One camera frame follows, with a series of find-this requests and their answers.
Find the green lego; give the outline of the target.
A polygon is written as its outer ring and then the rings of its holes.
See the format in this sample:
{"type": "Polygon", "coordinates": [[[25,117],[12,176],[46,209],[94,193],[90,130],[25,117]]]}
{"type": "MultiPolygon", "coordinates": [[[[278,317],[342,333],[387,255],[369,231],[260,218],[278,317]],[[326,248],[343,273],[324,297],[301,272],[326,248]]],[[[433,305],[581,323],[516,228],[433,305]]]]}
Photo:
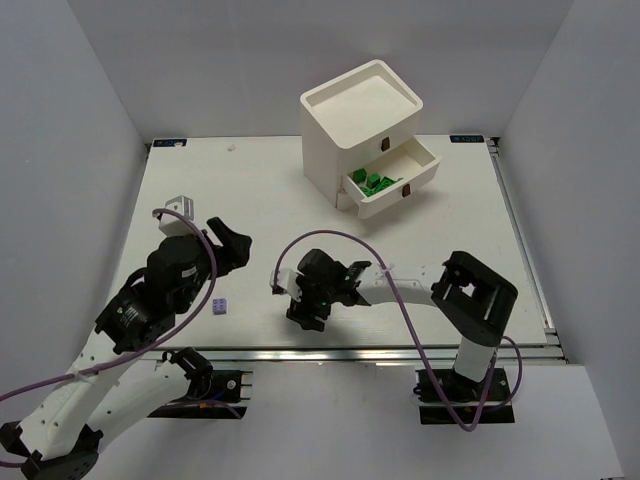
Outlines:
{"type": "Polygon", "coordinates": [[[394,184],[395,184],[395,181],[392,180],[391,178],[383,177],[374,188],[362,186],[361,190],[367,197],[370,197],[393,186],[394,184]]]}

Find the white three-drawer cabinet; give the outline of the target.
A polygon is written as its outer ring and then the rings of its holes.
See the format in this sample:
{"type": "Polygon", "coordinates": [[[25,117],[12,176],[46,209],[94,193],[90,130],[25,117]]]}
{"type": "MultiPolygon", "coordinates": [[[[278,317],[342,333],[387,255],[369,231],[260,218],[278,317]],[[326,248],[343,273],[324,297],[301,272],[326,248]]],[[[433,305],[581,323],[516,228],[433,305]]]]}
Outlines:
{"type": "Polygon", "coordinates": [[[304,176],[337,210],[354,201],[342,176],[415,138],[422,100],[382,60],[371,60],[300,96],[304,176]],[[390,140],[390,149],[381,150],[390,140]]]}

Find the white drawer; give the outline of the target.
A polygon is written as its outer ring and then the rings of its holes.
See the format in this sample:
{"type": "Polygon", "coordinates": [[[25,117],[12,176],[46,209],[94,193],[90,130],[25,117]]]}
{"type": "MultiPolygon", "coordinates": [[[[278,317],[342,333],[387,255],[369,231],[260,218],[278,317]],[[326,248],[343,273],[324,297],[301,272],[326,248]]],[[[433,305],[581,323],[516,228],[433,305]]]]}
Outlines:
{"type": "Polygon", "coordinates": [[[342,189],[357,205],[358,217],[367,219],[408,198],[412,193],[432,181],[440,163],[440,157],[435,156],[416,138],[413,138],[393,150],[387,151],[376,160],[343,175],[342,189]],[[362,184],[356,184],[352,179],[352,173],[361,168],[367,171],[367,177],[371,174],[378,174],[381,179],[389,177],[395,181],[404,177],[404,180],[367,197],[361,190],[362,186],[366,186],[366,181],[362,184]],[[405,184],[411,186],[411,194],[407,197],[402,196],[402,188],[405,184]]]}

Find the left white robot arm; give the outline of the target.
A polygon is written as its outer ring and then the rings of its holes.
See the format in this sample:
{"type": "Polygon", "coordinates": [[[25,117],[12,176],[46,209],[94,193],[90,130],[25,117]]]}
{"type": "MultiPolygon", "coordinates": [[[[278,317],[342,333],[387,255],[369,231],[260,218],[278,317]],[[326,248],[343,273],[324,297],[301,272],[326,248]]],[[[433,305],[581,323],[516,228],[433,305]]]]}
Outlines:
{"type": "Polygon", "coordinates": [[[96,320],[69,371],[49,380],[53,391],[27,417],[1,428],[1,445],[22,457],[27,479],[82,479],[100,452],[131,426],[167,404],[210,408],[233,396],[226,380],[192,347],[163,355],[152,375],[119,387],[123,373],[161,336],[181,329],[176,317],[193,318],[199,293],[211,295],[218,278],[244,267],[252,240],[208,220],[206,231],[184,218],[134,271],[96,320]]]}

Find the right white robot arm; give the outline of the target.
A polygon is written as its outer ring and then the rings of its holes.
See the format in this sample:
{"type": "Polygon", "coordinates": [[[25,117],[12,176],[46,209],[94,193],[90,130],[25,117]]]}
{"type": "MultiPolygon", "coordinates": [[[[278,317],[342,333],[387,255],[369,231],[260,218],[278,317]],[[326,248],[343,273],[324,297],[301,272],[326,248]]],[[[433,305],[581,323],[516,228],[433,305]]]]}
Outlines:
{"type": "Polygon", "coordinates": [[[441,268],[383,268],[370,261],[345,266],[312,249],[295,269],[272,273],[271,288],[290,297],[287,318],[319,332],[336,303],[434,307],[461,335],[453,371],[473,383],[484,380],[518,298],[511,282],[464,251],[453,252],[441,268]]]}

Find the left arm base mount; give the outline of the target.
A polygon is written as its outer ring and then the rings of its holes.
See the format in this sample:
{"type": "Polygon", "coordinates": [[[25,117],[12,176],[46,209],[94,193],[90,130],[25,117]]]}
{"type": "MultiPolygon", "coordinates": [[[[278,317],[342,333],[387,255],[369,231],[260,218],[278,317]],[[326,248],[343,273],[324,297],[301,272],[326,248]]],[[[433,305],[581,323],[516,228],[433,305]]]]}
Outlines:
{"type": "MultiPolygon", "coordinates": [[[[177,352],[164,351],[157,361],[160,366],[171,361],[177,352]]],[[[151,412],[149,418],[241,420],[248,409],[252,393],[252,372],[238,367],[209,364],[195,350],[177,353],[179,364],[194,373],[186,393],[151,412]]]]}

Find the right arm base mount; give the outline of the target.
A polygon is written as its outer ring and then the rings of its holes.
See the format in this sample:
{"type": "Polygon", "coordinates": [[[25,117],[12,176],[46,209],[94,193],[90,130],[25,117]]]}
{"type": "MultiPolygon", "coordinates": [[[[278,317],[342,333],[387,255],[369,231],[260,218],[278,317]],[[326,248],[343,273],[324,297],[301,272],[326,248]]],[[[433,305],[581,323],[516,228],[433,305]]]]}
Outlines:
{"type": "MultiPolygon", "coordinates": [[[[427,371],[417,370],[413,396],[417,401],[421,425],[454,425],[455,422],[441,401],[430,381],[427,371]]],[[[483,383],[474,383],[457,377],[452,369],[435,369],[434,374],[452,408],[465,424],[470,424],[477,410],[483,383]]],[[[514,424],[516,421],[511,404],[512,389],[503,368],[496,368],[485,404],[479,418],[480,424],[514,424]]]]}

